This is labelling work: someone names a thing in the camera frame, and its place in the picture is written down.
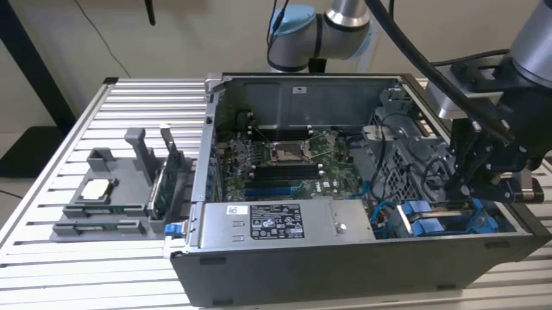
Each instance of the black pole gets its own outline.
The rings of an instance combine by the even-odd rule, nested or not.
[[[154,11],[153,0],[146,0],[146,11],[147,11],[147,18],[150,19],[150,25],[155,26],[155,11]]]
[[[75,116],[8,0],[0,0],[0,39],[58,128],[67,135]]]

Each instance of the blue latch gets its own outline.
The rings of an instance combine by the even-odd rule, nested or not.
[[[166,224],[165,226],[165,236],[178,237],[183,234],[183,225],[182,223]]]

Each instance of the aluminum table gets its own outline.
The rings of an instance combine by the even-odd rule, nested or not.
[[[146,128],[146,144],[166,156],[159,125],[170,124],[178,148],[198,156],[203,97],[202,79],[119,79],[102,86],[0,230],[0,309],[195,309],[162,257],[163,241],[51,243],[48,238],[87,172],[90,150],[110,147],[115,157],[134,157],[123,139],[129,127]],[[552,165],[546,162],[534,175],[547,202],[530,209],[552,229]],[[552,309],[552,243],[523,262],[495,267],[463,291],[241,309],[344,308]]]

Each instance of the power supply label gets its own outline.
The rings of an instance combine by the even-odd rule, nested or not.
[[[298,204],[253,205],[250,214],[254,240],[305,238]]]

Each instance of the white label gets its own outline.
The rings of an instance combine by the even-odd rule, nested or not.
[[[306,86],[297,86],[292,88],[292,92],[294,94],[306,94],[308,93],[308,87]]]
[[[229,205],[226,214],[229,215],[248,215],[249,205]]]
[[[106,214],[106,213],[111,213],[110,212],[110,210],[94,210],[94,209],[91,209],[91,210],[87,210],[87,213],[94,213],[94,214]]]
[[[81,231],[102,231],[103,227],[102,226],[83,226],[79,227]]]
[[[106,194],[107,188],[110,186],[110,180],[107,179],[94,179],[90,180],[85,185],[85,189],[81,193],[83,199],[98,200]]]

